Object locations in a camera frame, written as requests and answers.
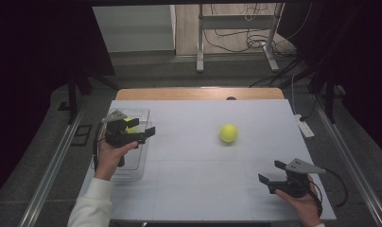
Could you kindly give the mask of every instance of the transparent box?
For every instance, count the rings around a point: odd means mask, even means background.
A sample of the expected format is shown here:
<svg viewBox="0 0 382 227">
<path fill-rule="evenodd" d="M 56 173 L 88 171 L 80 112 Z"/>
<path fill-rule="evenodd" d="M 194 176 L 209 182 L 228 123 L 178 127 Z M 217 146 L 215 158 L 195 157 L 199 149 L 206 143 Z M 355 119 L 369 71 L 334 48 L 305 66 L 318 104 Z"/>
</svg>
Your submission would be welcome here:
<svg viewBox="0 0 382 227">
<path fill-rule="evenodd" d="M 119 111 L 125 114 L 130 119 L 138 118 L 139 125 L 135 127 L 135 131 L 144 132 L 146 129 L 152 127 L 152 122 L 149 119 L 149 109 L 133 109 L 133 108 L 124 108 L 124 109 L 112 109 L 108 114 L 111 114 L 114 111 Z M 148 150 L 148 141 L 146 140 L 145 144 L 138 145 L 138 148 L 130 150 L 125 156 L 125 164 L 121 167 L 117 167 L 116 171 L 112 175 L 112 182 L 125 183 L 125 182 L 134 182 L 142 179 L 144 175 L 145 159 L 147 156 Z"/>
</svg>

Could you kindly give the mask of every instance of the white power strip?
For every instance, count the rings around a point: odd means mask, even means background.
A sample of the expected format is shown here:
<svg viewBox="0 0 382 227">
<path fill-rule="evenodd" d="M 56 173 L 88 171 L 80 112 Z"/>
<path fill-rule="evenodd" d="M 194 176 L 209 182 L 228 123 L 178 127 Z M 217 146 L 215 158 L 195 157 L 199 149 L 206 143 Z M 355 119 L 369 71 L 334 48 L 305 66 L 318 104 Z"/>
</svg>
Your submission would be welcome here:
<svg viewBox="0 0 382 227">
<path fill-rule="evenodd" d="M 300 127 L 301 134 L 305 139 L 312 138 L 315 136 L 314 132 L 309 128 L 308 124 L 304 121 L 300 121 L 301 115 L 295 114 L 295 122 L 297 122 L 298 127 Z"/>
</svg>

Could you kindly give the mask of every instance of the white sleeve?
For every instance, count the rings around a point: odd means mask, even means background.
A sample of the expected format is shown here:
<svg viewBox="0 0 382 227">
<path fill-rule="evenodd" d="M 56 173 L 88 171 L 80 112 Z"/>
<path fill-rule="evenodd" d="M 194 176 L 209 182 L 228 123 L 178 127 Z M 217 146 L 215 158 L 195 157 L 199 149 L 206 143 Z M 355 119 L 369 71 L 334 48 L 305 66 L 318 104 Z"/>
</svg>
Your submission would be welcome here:
<svg viewBox="0 0 382 227">
<path fill-rule="evenodd" d="M 67 226 L 109 226 L 114 183 L 93 178 L 85 195 L 77 199 Z"/>
</svg>

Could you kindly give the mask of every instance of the yellow tennis ball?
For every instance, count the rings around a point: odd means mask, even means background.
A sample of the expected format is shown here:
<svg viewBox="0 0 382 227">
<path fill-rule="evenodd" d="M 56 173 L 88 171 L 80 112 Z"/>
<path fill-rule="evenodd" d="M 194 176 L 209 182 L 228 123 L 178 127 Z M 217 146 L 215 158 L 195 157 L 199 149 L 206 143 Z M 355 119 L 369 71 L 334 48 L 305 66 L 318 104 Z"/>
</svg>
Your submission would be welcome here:
<svg viewBox="0 0 382 227">
<path fill-rule="evenodd" d="M 227 143 L 233 142 L 237 135 L 237 128 L 233 124 L 226 124 L 222 126 L 219 133 L 220 139 Z"/>
<path fill-rule="evenodd" d="M 124 118 L 124 120 L 125 120 L 125 121 L 131 121 L 131 118 L 126 117 L 126 118 Z M 127 128 L 126 128 L 127 133 L 134 133 L 136 128 L 137 128 L 136 126 L 135 126 L 135 127 L 132 127 L 132 128 L 127 127 Z"/>
</svg>

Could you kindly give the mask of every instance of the white table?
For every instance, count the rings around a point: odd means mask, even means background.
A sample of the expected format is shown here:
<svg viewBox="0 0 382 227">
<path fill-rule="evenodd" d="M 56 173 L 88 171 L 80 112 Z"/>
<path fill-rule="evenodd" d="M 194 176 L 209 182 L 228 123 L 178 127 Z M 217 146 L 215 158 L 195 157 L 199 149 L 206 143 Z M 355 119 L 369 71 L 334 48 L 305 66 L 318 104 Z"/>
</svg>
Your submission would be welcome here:
<svg viewBox="0 0 382 227">
<path fill-rule="evenodd" d="M 142 180 L 114 187 L 112 219 L 297 220 L 292 208 L 258 180 L 258 173 L 286 180 L 274 160 L 312 164 L 287 100 L 126 100 L 113 101 L 115 108 L 150 109 L 156 135 L 148 139 Z M 231 145 L 218 138 L 226 123 L 238 127 Z M 80 195 L 93 174 L 89 169 Z M 336 219 L 319 177 L 312 176 L 323 194 L 321 219 Z"/>
</svg>

